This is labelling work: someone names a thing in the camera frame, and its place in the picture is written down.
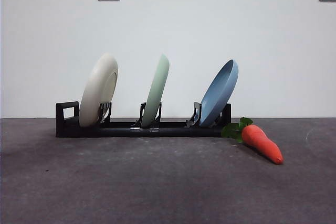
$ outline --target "plate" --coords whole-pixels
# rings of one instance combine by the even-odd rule
[[[103,54],[85,86],[79,109],[79,125],[90,127],[99,120],[99,105],[111,102],[118,78],[118,64],[111,54]]]
[[[202,115],[199,121],[201,127],[209,127],[215,122],[227,104],[237,79],[238,64],[234,60],[229,60],[218,72],[201,101]]]
[[[142,128],[149,127],[155,120],[157,110],[160,106],[164,86],[166,84],[168,71],[169,61],[165,55],[162,55],[156,68],[151,89],[149,90],[146,107],[141,121]]]

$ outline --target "cream plate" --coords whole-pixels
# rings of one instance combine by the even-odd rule
[[[79,110],[79,125],[81,127],[89,127],[97,123],[99,105],[111,102],[117,78],[117,61],[111,54],[103,54],[93,68],[85,86]]]

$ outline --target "blue plate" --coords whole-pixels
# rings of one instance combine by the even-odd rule
[[[201,104],[201,127],[211,126],[227,104],[238,79],[238,64],[229,60],[216,75],[206,91]]]

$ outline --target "white wall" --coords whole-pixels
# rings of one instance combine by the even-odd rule
[[[0,50],[0,82],[1,82],[1,76],[2,76],[2,74],[1,74],[1,51],[2,51],[2,46],[1,46],[1,50]],[[0,117],[1,117],[1,100],[0,100]]]
[[[138,116],[161,53],[163,116],[189,116],[221,66],[240,75],[233,116],[336,116],[336,3],[318,0],[2,0],[1,117],[53,117],[81,100],[104,52],[113,116]]]

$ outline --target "carrot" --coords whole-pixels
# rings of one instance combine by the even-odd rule
[[[252,124],[251,119],[241,118],[239,124],[228,124],[223,128],[222,136],[235,138],[239,142],[256,148],[277,165],[284,161],[279,147],[266,136],[261,128]]]

